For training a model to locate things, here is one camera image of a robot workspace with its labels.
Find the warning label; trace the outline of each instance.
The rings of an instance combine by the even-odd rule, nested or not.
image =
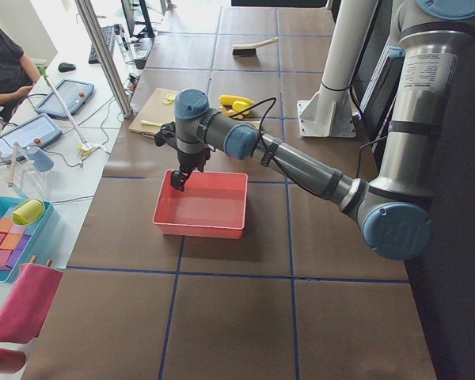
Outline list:
[[[428,53],[406,57],[399,90],[427,90],[448,96],[458,57],[448,53]]]

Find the red cup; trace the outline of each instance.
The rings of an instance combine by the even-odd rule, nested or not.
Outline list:
[[[23,368],[25,360],[24,352],[0,348],[0,374],[15,374]]]

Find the red cloth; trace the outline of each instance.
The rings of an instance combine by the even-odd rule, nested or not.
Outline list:
[[[39,336],[63,272],[23,264],[0,309],[0,342],[28,343]]]

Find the red plastic tray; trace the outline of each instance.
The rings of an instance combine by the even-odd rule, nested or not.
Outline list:
[[[239,239],[245,228],[248,175],[193,172],[180,192],[170,185],[168,170],[153,223],[163,234]]]

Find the blue bin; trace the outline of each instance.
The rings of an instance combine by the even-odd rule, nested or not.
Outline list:
[[[2,216],[6,214],[6,212],[11,207],[16,207],[18,204],[26,200],[27,200],[26,198],[9,198],[6,196],[0,196],[0,219],[2,218]],[[44,227],[48,224],[48,222],[51,223],[51,221],[49,221],[51,215],[53,213],[56,213],[51,203],[44,201],[44,206],[45,206],[45,211],[43,215],[38,220],[36,220],[31,226],[29,226],[29,228],[33,230],[33,233],[30,239],[28,240],[28,243],[25,246],[25,249],[23,249],[23,253],[21,254],[19,261],[16,263],[16,265],[14,265],[14,267],[10,271],[0,271],[0,283],[13,282],[16,279],[17,274],[19,273],[20,264],[30,261],[32,256],[36,254],[35,244],[39,240],[39,236],[41,235],[41,232],[44,229]]]

